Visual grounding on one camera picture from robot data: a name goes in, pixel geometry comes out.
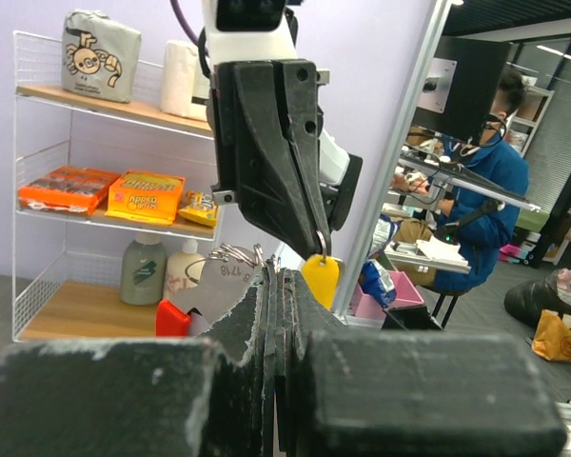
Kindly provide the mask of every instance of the gray bottle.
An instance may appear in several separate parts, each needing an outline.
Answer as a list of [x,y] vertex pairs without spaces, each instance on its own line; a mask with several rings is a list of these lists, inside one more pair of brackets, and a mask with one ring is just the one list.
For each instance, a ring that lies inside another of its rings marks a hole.
[[121,300],[128,305],[156,305],[163,298],[167,253],[156,233],[140,232],[125,249]]

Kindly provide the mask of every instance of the khaki pants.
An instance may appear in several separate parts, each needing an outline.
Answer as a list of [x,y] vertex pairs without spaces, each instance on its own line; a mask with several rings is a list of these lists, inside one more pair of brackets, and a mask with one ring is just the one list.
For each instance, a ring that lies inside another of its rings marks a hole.
[[[414,244],[417,240],[429,241],[432,231],[425,221],[419,219],[404,219],[400,225],[400,230],[393,237],[394,241]],[[436,269],[430,268],[427,273],[419,273],[417,266],[394,262],[393,266],[399,271],[406,273],[412,284],[415,286],[432,287],[436,280]]]

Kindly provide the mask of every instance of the yellow key tag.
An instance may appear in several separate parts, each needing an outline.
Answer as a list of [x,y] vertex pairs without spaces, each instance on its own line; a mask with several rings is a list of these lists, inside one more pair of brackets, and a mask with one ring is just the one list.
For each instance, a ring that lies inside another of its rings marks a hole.
[[309,257],[301,268],[308,288],[315,300],[326,309],[332,308],[332,300],[339,283],[339,264],[332,257],[315,254]]

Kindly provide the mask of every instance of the cartoon character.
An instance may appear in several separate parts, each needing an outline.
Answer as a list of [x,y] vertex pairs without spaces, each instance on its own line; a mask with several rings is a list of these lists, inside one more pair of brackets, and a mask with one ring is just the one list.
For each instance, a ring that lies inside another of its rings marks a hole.
[[66,32],[80,37],[78,46],[66,46],[66,56],[71,58],[68,64],[70,74],[76,74],[79,71],[83,74],[94,74],[103,65],[106,70],[115,73],[108,79],[108,85],[113,88],[118,78],[123,74],[123,68],[118,57],[104,50],[93,50],[91,45],[97,43],[97,38],[87,31],[66,29]]

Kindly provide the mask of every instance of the bottle cap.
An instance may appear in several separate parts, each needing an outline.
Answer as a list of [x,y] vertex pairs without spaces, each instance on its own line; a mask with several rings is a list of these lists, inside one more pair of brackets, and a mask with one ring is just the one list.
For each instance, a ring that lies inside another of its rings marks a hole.
[[140,245],[158,245],[161,243],[161,237],[157,233],[140,231],[135,235],[135,241]]
[[184,240],[184,243],[182,244],[182,252],[184,254],[196,254],[198,249],[199,243],[197,240]]

